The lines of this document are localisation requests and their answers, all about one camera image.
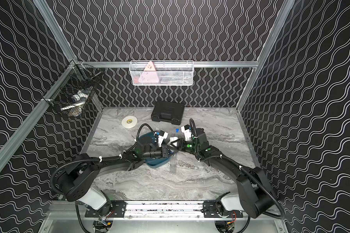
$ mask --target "black wire basket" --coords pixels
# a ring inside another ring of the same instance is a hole
[[[100,69],[78,64],[74,67],[74,71],[70,72],[65,78],[53,96],[46,101],[55,112],[64,117],[84,116],[102,75],[103,72]]]

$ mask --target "black wavy patterned wall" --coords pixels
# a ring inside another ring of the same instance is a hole
[[[78,60],[257,60],[283,0],[47,0]]]
[[[67,64],[31,0],[0,1],[0,148]],[[42,116],[0,173],[0,233],[38,232],[56,198],[49,176],[79,154],[96,116],[93,105],[83,119]]]
[[[37,233],[52,199],[49,178],[81,151],[97,110],[65,118],[51,108],[42,116],[0,173],[0,233]]]
[[[188,107],[236,107],[252,68],[196,68],[192,86],[134,86],[128,69],[106,69],[97,94],[105,107],[150,107],[156,101]]]
[[[67,64],[32,0],[0,1],[0,149]]]
[[[350,1],[296,1],[242,116],[289,231],[350,233]]]

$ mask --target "roll of tape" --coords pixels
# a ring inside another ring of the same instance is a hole
[[[137,124],[137,118],[134,116],[126,116],[122,120],[122,126],[126,129],[133,128],[135,127],[136,124]]]

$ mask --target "black mounting bracket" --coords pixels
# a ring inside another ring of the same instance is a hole
[[[123,218],[126,212],[127,203],[124,201],[111,201],[111,208],[114,211],[110,218]],[[84,217],[86,218],[98,218],[99,216],[96,214],[94,209],[87,209]]]
[[[204,201],[202,204],[203,217],[204,218],[220,218],[219,211],[216,208],[216,201]],[[243,213],[241,211],[235,211],[234,213],[229,213],[228,219],[242,218]]]

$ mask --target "black cable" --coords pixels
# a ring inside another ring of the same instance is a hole
[[[277,206],[277,208],[280,211],[280,215],[277,214],[273,214],[270,212],[263,212],[263,214],[273,217],[273,218],[277,218],[277,219],[284,219],[285,218],[285,212],[284,212],[284,208],[280,205],[280,203],[277,201],[277,199],[266,189],[266,187],[263,186],[263,184],[261,182],[259,182],[259,180],[257,180],[252,174],[250,174],[247,170],[245,170],[245,168],[239,164],[238,162],[234,161],[233,159],[231,159],[230,157],[227,156],[209,156],[203,160],[201,160],[200,162],[205,162],[206,160],[210,159],[210,158],[222,158],[225,160],[228,160],[230,162],[232,162],[234,165],[236,165],[243,173],[245,173],[254,183],[257,184],[257,186],[259,188],[261,188],[274,202],[274,204]]]
[[[248,215],[247,216],[247,222],[245,223],[245,226],[240,231],[238,231],[237,233],[243,233],[244,230],[246,230],[247,226],[249,225],[249,222],[250,222],[250,216]]]
[[[79,225],[81,226],[82,230],[85,232],[85,233],[90,233],[84,226],[83,226],[83,223],[82,223],[82,220],[81,220],[81,214],[79,213],[79,206],[77,203],[75,203],[75,209],[76,209],[76,216],[78,217],[78,221],[79,221]]]
[[[114,161],[114,160],[119,160],[121,159],[121,157],[119,156],[115,156],[115,157],[105,157],[105,158],[102,158],[101,159],[101,162],[107,162],[107,161]],[[75,161],[71,161],[69,163],[65,163],[64,165],[60,166],[59,168],[57,168],[51,175],[51,179],[49,180],[50,182],[50,187],[51,189],[53,189],[56,193],[60,194],[60,195],[64,195],[63,192],[58,189],[55,184],[54,184],[54,179],[56,177],[56,175],[62,170],[64,169],[65,167],[69,166],[69,165],[72,165],[74,163],[83,163],[83,162],[99,162],[100,159],[99,158],[85,158],[85,159],[82,159],[82,160],[75,160]]]
[[[189,125],[191,126],[191,132],[194,135],[194,137],[197,138],[197,132],[196,132],[196,124],[194,123],[194,120],[191,118],[189,119]]]
[[[219,215],[217,212],[210,210],[210,209],[207,209],[207,208],[202,208],[202,209],[200,209],[200,211],[201,211],[201,213],[205,213],[206,211],[211,211],[211,212],[214,212],[215,214]]]
[[[150,131],[154,134],[154,137],[156,138],[156,147],[157,147],[158,146],[158,134],[154,133],[153,129],[147,123],[142,124],[140,126],[139,130],[137,131],[135,144],[137,143],[137,141],[139,141],[140,131],[144,126],[147,126],[150,129]]]
[[[134,147],[136,146],[136,142],[135,144],[133,144],[128,150],[126,150],[127,152],[131,151]]]
[[[198,156],[198,157],[200,157],[199,155],[198,155],[198,135],[197,135],[197,131],[196,131],[196,124],[194,123],[194,120],[191,118],[191,119],[189,119],[189,125],[191,126],[191,133],[193,134],[193,136],[194,136],[194,155],[195,156]]]

